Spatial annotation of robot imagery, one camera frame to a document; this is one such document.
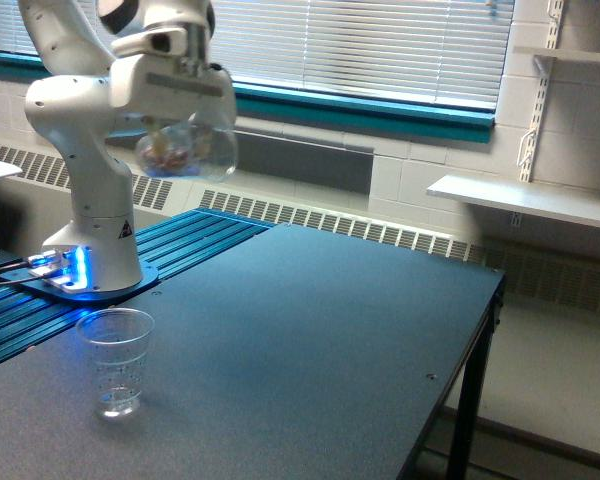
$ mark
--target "radiator vent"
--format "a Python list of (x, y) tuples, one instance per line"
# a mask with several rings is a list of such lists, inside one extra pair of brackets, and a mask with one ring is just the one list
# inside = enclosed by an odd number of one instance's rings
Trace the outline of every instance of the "radiator vent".
[(446, 234), (309, 207), (268, 203), (206, 190), (200, 207), (271, 223), (293, 223), (418, 250), (507, 272), (507, 291), (600, 313), (600, 266), (515, 246), (484, 247)]
[[(0, 145), (0, 161), (20, 167), (22, 173), (18, 177), (24, 180), (71, 189), (69, 173), (61, 158)], [(171, 187), (173, 182), (167, 180), (133, 175), (133, 203), (161, 211), (167, 203)]]

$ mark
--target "teal window frame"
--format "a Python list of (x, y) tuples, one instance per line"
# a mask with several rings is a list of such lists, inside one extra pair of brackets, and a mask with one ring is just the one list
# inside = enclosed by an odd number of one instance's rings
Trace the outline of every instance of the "teal window frame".
[[(0, 52), (0, 77), (16, 80), (46, 78), (50, 74), (38, 57)], [(275, 117), (378, 135), (416, 135), (489, 143), (495, 114), (460, 108), (397, 103), (234, 84), (238, 111), (246, 116)]]

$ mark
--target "table leg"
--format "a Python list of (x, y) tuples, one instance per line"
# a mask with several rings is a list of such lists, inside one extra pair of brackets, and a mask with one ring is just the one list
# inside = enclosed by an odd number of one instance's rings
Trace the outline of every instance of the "table leg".
[(473, 431), (478, 417), (482, 385), (487, 369), (491, 337), (493, 336), (495, 322), (493, 308), (488, 315), (487, 324), (480, 333), (480, 337), (465, 365), (458, 415), (447, 466), (447, 480), (464, 480), (469, 465)]

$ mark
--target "black cord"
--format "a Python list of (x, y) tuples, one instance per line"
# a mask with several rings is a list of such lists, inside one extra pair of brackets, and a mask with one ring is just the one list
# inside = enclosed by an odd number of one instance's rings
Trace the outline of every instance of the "black cord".
[(50, 272), (46, 275), (41, 275), (39, 277), (31, 277), (31, 278), (22, 278), (20, 280), (11, 280), (9, 282), (0, 282), (0, 287), (6, 287), (8, 285), (20, 285), (21, 283), (35, 282), (36, 280), (44, 280), (45, 278), (53, 278), (59, 276), (59, 272)]
[(11, 263), (9, 265), (3, 265), (0, 267), (0, 274), (10, 272), (11, 270), (17, 270), (19, 268), (26, 268), (29, 266), (28, 262), (22, 261), (17, 263)]

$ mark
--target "window blinds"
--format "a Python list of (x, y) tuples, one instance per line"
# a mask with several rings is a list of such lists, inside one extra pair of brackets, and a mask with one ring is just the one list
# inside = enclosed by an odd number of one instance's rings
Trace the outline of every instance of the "window blinds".
[[(95, 23), (94, 3), (80, 0)], [(213, 4), (211, 58), (236, 81), (494, 110), (514, 0)], [(16, 0), (0, 0), (0, 50), (35, 53)]]

